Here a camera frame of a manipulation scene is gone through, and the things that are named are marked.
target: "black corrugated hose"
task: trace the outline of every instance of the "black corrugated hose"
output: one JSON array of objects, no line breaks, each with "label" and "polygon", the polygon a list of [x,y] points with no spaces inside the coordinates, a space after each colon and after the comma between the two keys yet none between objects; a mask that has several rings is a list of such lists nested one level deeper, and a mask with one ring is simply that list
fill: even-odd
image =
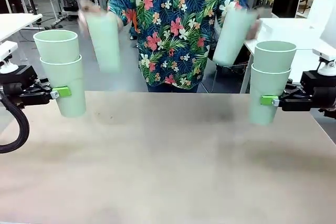
[{"label": "black corrugated hose", "polygon": [[2,102],[6,110],[8,110],[16,119],[20,128],[19,136],[14,142],[10,144],[0,145],[0,154],[2,154],[15,151],[25,144],[29,136],[29,122],[22,110],[19,109],[15,104],[13,104],[1,91],[0,101]]}]

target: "dark pants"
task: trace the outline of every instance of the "dark pants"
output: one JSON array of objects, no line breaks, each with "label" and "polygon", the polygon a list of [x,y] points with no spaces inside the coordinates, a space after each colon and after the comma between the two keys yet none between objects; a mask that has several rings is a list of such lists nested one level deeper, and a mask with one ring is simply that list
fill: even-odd
[{"label": "dark pants", "polygon": [[192,87],[191,89],[180,89],[170,84],[160,84],[157,86],[149,86],[147,84],[148,92],[154,93],[197,93],[198,84]]}]

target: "floral shirt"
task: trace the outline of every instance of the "floral shirt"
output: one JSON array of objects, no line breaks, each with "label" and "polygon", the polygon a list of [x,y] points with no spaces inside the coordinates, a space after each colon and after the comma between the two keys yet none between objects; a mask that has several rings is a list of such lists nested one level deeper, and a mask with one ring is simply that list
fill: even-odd
[{"label": "floral shirt", "polygon": [[151,86],[191,89],[203,77],[215,17],[244,0],[109,0],[109,10],[138,32],[139,68]]}]

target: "plastic cup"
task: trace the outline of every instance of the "plastic cup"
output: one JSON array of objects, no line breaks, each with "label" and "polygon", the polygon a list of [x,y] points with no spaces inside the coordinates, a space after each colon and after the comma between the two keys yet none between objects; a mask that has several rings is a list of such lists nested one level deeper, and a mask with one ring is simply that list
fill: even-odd
[{"label": "plastic cup", "polygon": [[73,31],[40,31],[33,38],[45,62],[69,63],[79,59],[78,35]]},{"label": "plastic cup", "polygon": [[277,107],[261,105],[260,98],[262,95],[281,95],[285,89],[290,70],[282,73],[267,73],[255,69],[252,64],[249,105],[251,123],[267,125],[273,122]]},{"label": "plastic cup", "polygon": [[119,70],[118,22],[113,15],[85,14],[97,62],[102,72]]},{"label": "plastic cup", "polygon": [[282,73],[290,69],[297,47],[284,41],[264,41],[256,45],[254,67],[263,72]]},{"label": "plastic cup", "polygon": [[67,118],[81,116],[86,111],[83,83],[82,56],[70,63],[48,63],[40,58],[52,88],[68,86],[71,95],[56,99],[61,115]]},{"label": "plastic cup", "polygon": [[215,63],[220,66],[233,65],[257,16],[257,12],[245,9],[233,8],[227,12],[214,53]]}]

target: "cup rim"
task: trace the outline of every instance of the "cup rim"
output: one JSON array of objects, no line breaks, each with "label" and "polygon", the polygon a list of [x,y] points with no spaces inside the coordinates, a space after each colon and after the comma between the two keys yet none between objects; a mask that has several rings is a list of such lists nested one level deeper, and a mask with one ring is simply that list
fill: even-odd
[{"label": "cup rim", "polygon": [[[294,48],[294,49],[290,49],[290,50],[274,51],[274,50],[268,50],[268,49],[264,49],[264,48],[260,48],[260,47],[258,47],[258,45],[259,45],[260,43],[264,43],[264,42],[285,42],[285,43],[289,43],[289,44],[294,45],[295,48]],[[258,43],[256,44],[256,48],[258,48],[258,49],[261,50],[261,51],[265,51],[265,52],[274,52],[274,53],[277,53],[277,52],[293,52],[293,51],[297,50],[298,47],[297,47],[295,44],[293,44],[293,43],[291,43],[291,42],[287,42],[287,41],[281,41],[281,40],[266,40],[266,41],[260,41],[260,42],[258,42]]]},{"label": "cup rim", "polygon": [[48,62],[42,60],[42,57],[40,57],[40,61],[42,63],[47,64],[47,65],[54,65],[54,66],[64,66],[64,65],[75,64],[75,63],[77,63],[80,60],[82,60],[82,55],[79,55],[79,59],[78,60],[75,60],[75,61],[72,61],[72,62],[68,62],[68,63],[48,63]]},{"label": "cup rim", "polygon": [[252,69],[253,70],[256,70],[257,72],[259,72],[259,73],[265,73],[265,74],[285,74],[285,73],[288,73],[288,72],[290,72],[291,70],[292,70],[292,68],[290,68],[288,71],[286,71],[286,72],[281,72],[281,73],[269,73],[269,72],[263,72],[263,71],[260,71],[260,70],[258,70],[258,69],[256,69],[255,67],[254,67],[254,63],[252,64]]},{"label": "cup rim", "polygon": [[[48,32],[48,33],[54,33],[54,32],[56,32],[56,31],[66,31],[66,32],[68,32],[68,33],[72,33],[72,34],[74,34],[75,36],[74,36],[74,38],[71,38],[71,39],[64,39],[64,40],[44,40],[44,39],[38,39],[38,38],[36,38],[36,36],[38,35],[38,34],[41,34],[41,33],[45,33],[45,32]],[[49,42],[49,43],[61,43],[61,42],[68,42],[68,41],[71,41],[71,40],[74,40],[74,39],[77,39],[78,38],[78,34],[77,33],[75,33],[74,31],[69,31],[69,30],[46,30],[46,31],[40,31],[40,32],[38,32],[38,33],[35,33],[34,35],[33,35],[33,39],[34,40],[37,40],[37,41],[41,41],[41,42]]]}]

